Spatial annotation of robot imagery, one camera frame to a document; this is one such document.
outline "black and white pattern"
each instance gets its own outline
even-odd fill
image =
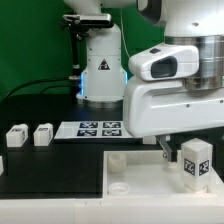
[[[14,129],[12,129],[12,132],[20,132],[20,131],[22,131],[22,128],[14,128]]]
[[[195,176],[195,163],[184,159],[184,170],[191,175]]]
[[[77,136],[79,137],[90,137],[90,136],[96,136],[97,130],[79,130]]]
[[[98,128],[97,122],[82,122],[79,128]]]
[[[121,122],[103,122],[103,128],[121,128]]]
[[[122,136],[121,130],[103,130],[103,136]]]
[[[202,176],[203,174],[206,174],[209,172],[209,160],[200,163],[199,165],[199,176]]]
[[[38,131],[47,131],[47,130],[48,130],[48,128],[39,128]]]

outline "blue light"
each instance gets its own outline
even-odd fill
[[[83,87],[84,87],[84,73],[81,73],[81,91],[80,94],[83,96]]]
[[[128,83],[128,73],[125,72],[125,83],[127,84]]]

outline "white plastic housing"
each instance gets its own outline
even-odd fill
[[[53,138],[53,125],[41,124],[33,133],[35,146],[48,146]]]
[[[224,0],[163,0],[165,36],[196,37],[224,34]]]
[[[211,183],[212,145],[192,139],[181,145],[181,179],[197,192]]]
[[[188,92],[182,80],[144,82],[125,88],[123,119],[130,135],[164,135],[224,125],[224,88]]]
[[[7,147],[22,147],[28,138],[28,126],[26,124],[14,125],[6,134]]]
[[[172,58],[177,63],[177,71],[172,77],[153,77],[152,66],[158,61]],[[130,71],[144,81],[176,79],[188,77],[199,68],[199,52],[194,46],[176,46],[158,44],[148,50],[132,56],[129,60]]]
[[[90,31],[87,38],[87,67],[82,73],[78,98],[90,101],[123,100],[126,72],[121,66],[121,32],[111,29]]]
[[[101,13],[102,0],[63,0],[78,14]]]
[[[101,8],[122,8],[132,6],[136,0],[64,0],[76,13],[100,13]]]

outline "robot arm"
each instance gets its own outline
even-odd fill
[[[136,0],[64,0],[77,14],[100,14],[101,8],[122,8],[134,5]]]
[[[164,43],[134,55],[124,125],[134,137],[221,127],[224,116],[224,0],[138,0]]]

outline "black table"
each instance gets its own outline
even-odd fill
[[[102,197],[103,152],[155,150],[141,139],[89,139],[52,141],[34,147],[33,132],[39,124],[52,123],[54,134],[61,121],[119,121],[122,109],[96,109],[73,104],[69,95],[18,95],[0,104],[0,153],[4,173],[0,198],[100,198]],[[7,148],[5,134],[16,124],[29,127],[22,148]],[[199,137],[214,145],[213,167],[224,175],[223,128],[172,135],[171,145]]]

